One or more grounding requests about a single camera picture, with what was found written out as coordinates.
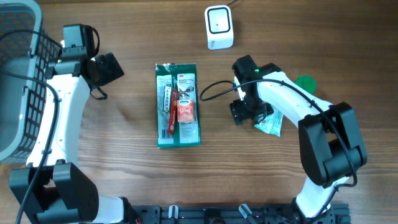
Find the teal wet wipes pack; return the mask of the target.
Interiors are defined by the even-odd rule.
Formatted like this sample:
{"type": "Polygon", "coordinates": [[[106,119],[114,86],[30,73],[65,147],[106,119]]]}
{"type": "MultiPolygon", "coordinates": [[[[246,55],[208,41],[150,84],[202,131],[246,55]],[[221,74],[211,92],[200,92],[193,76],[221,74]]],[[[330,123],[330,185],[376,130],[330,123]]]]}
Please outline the teal wet wipes pack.
{"type": "Polygon", "coordinates": [[[274,112],[267,116],[260,116],[254,127],[266,134],[280,137],[284,115],[278,109],[272,109],[274,112]]]}

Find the green lidded small jar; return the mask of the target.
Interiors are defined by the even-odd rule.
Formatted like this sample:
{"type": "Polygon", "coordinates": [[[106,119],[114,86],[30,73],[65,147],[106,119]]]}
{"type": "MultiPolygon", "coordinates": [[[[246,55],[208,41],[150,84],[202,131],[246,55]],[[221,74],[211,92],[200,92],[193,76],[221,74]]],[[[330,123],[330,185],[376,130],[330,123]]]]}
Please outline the green lidded small jar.
{"type": "Polygon", "coordinates": [[[314,94],[317,90],[315,79],[309,75],[301,75],[297,77],[294,83],[310,94],[314,94]]]}

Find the orange tissue pack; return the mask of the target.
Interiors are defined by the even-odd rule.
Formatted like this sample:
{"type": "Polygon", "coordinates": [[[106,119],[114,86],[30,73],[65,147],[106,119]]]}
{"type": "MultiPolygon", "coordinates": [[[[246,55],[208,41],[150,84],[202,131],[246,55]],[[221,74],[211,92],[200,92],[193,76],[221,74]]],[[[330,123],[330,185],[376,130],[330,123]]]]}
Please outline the orange tissue pack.
{"type": "Polygon", "coordinates": [[[195,121],[195,104],[192,99],[177,101],[177,119],[179,123],[192,123],[195,121]]]}

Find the green white candy bar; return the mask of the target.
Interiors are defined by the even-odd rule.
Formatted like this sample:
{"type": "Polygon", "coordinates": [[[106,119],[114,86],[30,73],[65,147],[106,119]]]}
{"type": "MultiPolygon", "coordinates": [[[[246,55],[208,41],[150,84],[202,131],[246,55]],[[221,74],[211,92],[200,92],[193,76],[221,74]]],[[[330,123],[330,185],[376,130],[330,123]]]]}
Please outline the green white candy bar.
{"type": "Polygon", "coordinates": [[[164,101],[163,101],[163,106],[162,106],[162,114],[166,115],[170,113],[170,107],[171,107],[171,99],[172,99],[172,91],[173,91],[173,86],[172,85],[166,85],[164,88],[164,101]]]}

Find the green glove package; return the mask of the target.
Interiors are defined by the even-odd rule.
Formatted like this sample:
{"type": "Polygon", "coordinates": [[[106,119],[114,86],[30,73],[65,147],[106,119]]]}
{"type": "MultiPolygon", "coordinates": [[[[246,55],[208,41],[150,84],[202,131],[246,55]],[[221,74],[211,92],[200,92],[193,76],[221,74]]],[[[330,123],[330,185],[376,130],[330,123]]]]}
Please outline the green glove package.
{"type": "Polygon", "coordinates": [[[155,87],[157,93],[157,147],[190,147],[201,144],[197,96],[197,68],[194,63],[163,63],[155,66],[155,87]],[[172,85],[178,89],[178,100],[194,101],[195,121],[179,123],[176,119],[175,132],[168,131],[170,114],[162,114],[164,88],[172,85]]]}

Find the red Nescafe coffee stick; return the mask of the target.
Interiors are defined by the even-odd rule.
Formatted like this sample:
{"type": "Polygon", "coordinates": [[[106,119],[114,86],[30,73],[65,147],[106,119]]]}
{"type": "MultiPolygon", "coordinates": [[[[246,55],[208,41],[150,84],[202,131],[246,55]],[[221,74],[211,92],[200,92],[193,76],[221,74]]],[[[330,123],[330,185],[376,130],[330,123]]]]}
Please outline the red Nescafe coffee stick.
{"type": "Polygon", "coordinates": [[[170,106],[170,118],[168,131],[173,136],[175,132],[175,123],[177,119],[177,101],[178,101],[178,89],[174,88],[172,92],[172,100],[170,106]]]}

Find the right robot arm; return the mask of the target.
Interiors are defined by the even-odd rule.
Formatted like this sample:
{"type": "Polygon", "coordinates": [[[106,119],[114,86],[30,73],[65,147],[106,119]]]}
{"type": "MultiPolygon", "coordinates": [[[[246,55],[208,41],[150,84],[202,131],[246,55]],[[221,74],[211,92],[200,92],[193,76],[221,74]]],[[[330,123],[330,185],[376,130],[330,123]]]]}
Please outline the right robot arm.
{"type": "Polygon", "coordinates": [[[232,71],[239,98],[230,110],[237,125],[280,111],[297,127],[307,179],[295,204],[306,221],[321,219],[339,188],[356,185],[356,172],[368,160],[354,109],[313,96],[277,65],[259,67],[250,55],[237,59],[232,71]]]}

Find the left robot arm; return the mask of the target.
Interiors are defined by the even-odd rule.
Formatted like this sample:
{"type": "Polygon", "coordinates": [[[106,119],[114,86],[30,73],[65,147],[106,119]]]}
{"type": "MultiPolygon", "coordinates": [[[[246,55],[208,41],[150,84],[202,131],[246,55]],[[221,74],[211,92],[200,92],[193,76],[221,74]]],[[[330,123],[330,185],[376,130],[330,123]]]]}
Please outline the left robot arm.
{"type": "Polygon", "coordinates": [[[39,81],[45,105],[28,113],[39,127],[26,167],[13,170],[9,186],[20,204],[16,222],[134,223],[138,216],[124,197],[107,197],[78,166],[83,110],[93,90],[123,76],[109,53],[101,55],[98,31],[88,25],[63,28],[63,42],[39,81]]]}

